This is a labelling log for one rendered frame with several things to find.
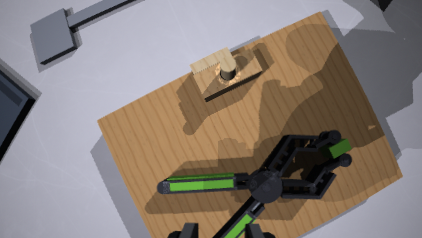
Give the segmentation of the wooden dowel pin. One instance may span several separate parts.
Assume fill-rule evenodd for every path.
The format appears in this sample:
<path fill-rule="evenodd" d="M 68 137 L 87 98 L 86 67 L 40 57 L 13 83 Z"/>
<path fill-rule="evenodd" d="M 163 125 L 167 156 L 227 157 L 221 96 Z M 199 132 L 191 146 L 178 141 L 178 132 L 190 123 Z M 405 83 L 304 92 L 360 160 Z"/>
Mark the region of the wooden dowel pin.
<path fill-rule="evenodd" d="M 229 81 L 235 77 L 236 61 L 230 56 L 223 57 L 220 61 L 220 72 L 224 80 Z"/>

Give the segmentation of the brown wooden bench board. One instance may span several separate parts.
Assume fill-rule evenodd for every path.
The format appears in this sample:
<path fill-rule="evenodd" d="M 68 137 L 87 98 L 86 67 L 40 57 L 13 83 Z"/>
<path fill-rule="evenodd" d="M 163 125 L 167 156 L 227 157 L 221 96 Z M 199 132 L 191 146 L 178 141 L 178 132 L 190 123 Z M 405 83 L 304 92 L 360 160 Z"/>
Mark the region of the brown wooden bench board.
<path fill-rule="evenodd" d="M 206 103 L 193 75 L 251 48 L 262 73 Z M 232 54 L 232 55 L 231 55 Z M 152 238 L 185 222 L 212 238 L 252 196 L 250 190 L 160 194 L 171 176 L 248 173 L 284 135 L 338 130 L 352 149 L 349 167 L 321 199 L 263 204 L 253 224 L 296 238 L 403 177 L 373 108 L 319 11 L 230 53 L 225 47 L 189 65 L 192 72 L 97 120 Z"/>

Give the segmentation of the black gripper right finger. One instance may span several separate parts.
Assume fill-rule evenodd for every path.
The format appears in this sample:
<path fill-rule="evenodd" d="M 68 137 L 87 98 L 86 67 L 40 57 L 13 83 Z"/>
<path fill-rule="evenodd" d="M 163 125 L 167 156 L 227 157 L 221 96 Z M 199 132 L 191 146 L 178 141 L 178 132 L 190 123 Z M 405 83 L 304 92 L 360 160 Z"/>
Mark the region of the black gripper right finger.
<path fill-rule="evenodd" d="M 245 238 L 276 238 L 269 232 L 262 232 L 259 224 L 245 224 Z"/>

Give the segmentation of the dark blue-grey shallow tray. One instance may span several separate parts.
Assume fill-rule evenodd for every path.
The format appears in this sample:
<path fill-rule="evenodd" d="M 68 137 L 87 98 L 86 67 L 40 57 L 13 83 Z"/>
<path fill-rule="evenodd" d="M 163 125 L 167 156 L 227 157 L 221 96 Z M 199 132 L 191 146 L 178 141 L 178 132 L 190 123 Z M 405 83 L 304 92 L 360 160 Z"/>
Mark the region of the dark blue-grey shallow tray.
<path fill-rule="evenodd" d="M 0 161 L 35 101 L 0 70 Z"/>

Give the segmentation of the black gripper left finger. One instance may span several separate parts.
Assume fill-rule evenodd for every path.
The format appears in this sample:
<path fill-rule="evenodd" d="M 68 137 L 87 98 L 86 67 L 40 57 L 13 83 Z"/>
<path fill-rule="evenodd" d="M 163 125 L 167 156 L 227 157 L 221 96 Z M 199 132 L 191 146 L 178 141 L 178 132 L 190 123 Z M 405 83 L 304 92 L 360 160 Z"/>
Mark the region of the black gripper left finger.
<path fill-rule="evenodd" d="M 185 223 L 182 231 L 171 232 L 167 238 L 199 238 L 199 225 L 198 223 Z"/>

